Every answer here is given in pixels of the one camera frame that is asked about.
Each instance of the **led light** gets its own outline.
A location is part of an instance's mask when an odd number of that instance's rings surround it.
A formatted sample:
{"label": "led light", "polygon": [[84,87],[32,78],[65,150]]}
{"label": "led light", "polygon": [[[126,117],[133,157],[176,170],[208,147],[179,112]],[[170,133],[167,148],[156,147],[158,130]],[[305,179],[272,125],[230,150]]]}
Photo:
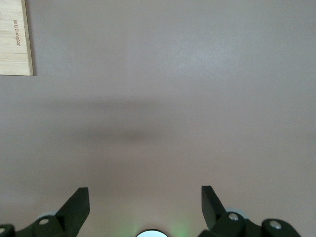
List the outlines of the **led light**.
{"label": "led light", "polygon": [[168,237],[164,232],[159,230],[145,230],[137,235],[137,237]]}

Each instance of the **white circular lens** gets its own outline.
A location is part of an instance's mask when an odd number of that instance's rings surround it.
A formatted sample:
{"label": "white circular lens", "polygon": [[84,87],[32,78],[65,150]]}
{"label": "white circular lens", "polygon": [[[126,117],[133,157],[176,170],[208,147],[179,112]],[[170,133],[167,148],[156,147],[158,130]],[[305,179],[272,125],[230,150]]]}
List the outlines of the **white circular lens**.
{"label": "white circular lens", "polygon": [[147,231],[141,232],[137,237],[168,237],[168,236],[159,230],[147,230]]}

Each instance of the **metal screw head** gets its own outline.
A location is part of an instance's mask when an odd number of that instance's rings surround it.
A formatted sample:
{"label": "metal screw head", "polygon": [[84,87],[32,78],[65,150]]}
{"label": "metal screw head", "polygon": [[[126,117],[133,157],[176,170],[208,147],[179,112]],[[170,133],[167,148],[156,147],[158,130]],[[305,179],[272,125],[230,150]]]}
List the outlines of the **metal screw head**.
{"label": "metal screw head", "polygon": [[282,229],[282,225],[277,221],[270,221],[269,224],[277,230]]}
{"label": "metal screw head", "polygon": [[232,221],[237,221],[239,220],[238,216],[235,213],[230,213],[228,215],[229,219],[231,219]]}

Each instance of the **wooden board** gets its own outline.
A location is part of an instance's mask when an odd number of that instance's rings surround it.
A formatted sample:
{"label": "wooden board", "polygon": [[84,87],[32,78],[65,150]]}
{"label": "wooden board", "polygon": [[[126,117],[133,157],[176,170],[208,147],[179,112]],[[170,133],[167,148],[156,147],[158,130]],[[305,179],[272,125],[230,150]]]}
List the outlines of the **wooden board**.
{"label": "wooden board", "polygon": [[25,0],[0,0],[0,74],[33,75]]}

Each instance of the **wooden sign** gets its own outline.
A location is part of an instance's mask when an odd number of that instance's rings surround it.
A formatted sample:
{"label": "wooden sign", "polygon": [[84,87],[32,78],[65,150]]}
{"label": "wooden sign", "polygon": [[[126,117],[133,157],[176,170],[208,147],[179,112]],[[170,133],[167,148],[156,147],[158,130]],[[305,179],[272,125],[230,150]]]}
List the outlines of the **wooden sign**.
{"label": "wooden sign", "polygon": [[0,74],[33,75],[25,0],[0,0]]}

